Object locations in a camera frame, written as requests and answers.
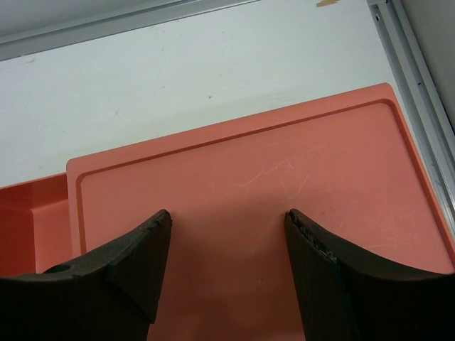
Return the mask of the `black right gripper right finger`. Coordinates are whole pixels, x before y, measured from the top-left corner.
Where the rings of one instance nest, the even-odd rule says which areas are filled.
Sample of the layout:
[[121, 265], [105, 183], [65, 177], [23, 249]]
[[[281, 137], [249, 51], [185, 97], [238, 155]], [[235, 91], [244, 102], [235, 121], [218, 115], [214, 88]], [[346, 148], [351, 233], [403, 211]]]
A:
[[453, 340], [454, 275], [416, 269], [298, 210], [284, 231], [306, 340]]

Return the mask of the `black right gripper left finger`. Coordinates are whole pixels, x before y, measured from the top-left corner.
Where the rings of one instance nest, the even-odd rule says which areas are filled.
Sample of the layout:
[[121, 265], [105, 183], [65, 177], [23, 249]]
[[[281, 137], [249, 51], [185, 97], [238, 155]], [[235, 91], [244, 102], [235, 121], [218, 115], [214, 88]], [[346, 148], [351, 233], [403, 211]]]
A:
[[41, 274], [1, 278], [2, 340], [146, 340], [163, 286], [172, 219], [132, 231]]

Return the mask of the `salmon pull-out drawer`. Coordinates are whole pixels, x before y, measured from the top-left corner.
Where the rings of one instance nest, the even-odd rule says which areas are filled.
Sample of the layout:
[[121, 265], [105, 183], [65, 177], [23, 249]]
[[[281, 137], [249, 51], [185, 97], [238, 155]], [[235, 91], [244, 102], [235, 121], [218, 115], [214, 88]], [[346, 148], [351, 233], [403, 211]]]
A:
[[1, 276], [43, 273], [87, 252], [65, 173], [1, 188]]

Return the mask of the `salmon drawer box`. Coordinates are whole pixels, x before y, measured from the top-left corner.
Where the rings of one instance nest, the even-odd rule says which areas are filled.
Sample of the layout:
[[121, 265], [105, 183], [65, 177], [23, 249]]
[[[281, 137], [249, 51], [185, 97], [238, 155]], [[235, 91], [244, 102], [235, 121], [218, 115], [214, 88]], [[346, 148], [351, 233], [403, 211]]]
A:
[[150, 340], [302, 340], [284, 236], [297, 209], [388, 259], [441, 274], [454, 243], [383, 83], [67, 164], [73, 254], [172, 219]]

